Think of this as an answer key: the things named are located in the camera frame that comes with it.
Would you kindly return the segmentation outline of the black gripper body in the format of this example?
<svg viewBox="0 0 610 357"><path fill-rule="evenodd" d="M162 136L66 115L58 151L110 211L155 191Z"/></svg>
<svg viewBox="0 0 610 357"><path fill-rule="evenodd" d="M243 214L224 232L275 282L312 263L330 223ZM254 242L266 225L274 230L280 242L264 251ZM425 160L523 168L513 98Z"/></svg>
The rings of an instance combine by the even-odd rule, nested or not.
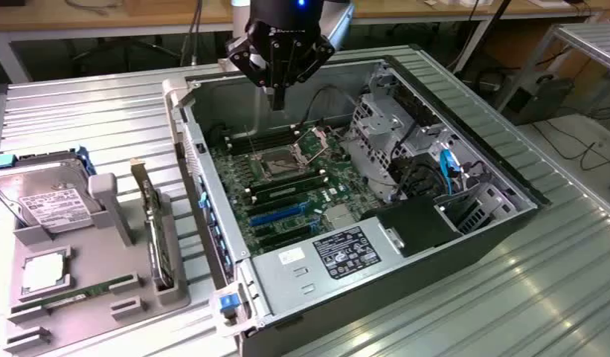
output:
<svg viewBox="0 0 610 357"><path fill-rule="evenodd" d="M308 47L322 35L323 1L252 1L247 38L262 58L271 64L272 78L280 82L294 41Z"/></svg>

